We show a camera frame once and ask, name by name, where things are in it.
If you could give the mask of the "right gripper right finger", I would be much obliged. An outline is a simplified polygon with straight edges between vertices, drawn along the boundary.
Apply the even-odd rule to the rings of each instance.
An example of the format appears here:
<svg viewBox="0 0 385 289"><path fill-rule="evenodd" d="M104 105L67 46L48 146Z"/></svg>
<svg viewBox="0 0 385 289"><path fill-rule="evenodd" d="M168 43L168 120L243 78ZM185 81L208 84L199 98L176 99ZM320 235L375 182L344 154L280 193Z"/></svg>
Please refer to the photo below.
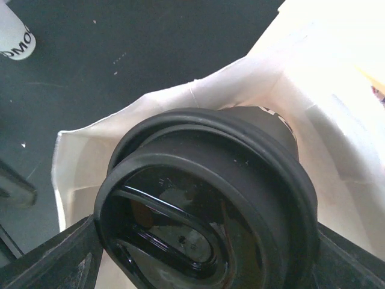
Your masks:
<svg viewBox="0 0 385 289"><path fill-rule="evenodd" d="M384 288L383 260L322 224L318 230L313 288Z"/></svg>

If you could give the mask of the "white printed paper bag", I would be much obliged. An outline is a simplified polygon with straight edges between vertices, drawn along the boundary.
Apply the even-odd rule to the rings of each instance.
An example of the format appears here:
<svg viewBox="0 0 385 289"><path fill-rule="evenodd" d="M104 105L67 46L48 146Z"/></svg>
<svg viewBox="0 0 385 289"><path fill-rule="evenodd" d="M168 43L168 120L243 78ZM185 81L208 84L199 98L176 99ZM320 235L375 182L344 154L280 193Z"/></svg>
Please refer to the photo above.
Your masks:
<svg viewBox="0 0 385 289"><path fill-rule="evenodd" d="M286 1L251 51L202 79L143 95L58 133L52 183L60 230L91 214L123 134L175 108L265 107L288 121L318 219L384 261L384 21L377 1Z"/></svg>

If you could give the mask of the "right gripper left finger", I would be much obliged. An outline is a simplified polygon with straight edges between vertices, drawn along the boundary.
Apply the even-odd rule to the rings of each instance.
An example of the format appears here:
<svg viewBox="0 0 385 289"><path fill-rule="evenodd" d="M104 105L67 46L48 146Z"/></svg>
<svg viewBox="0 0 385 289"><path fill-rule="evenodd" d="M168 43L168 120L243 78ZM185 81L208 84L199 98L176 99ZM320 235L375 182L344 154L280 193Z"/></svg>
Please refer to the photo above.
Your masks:
<svg viewBox="0 0 385 289"><path fill-rule="evenodd" d="M1 268L1 288L94 288L102 259L92 216Z"/></svg>

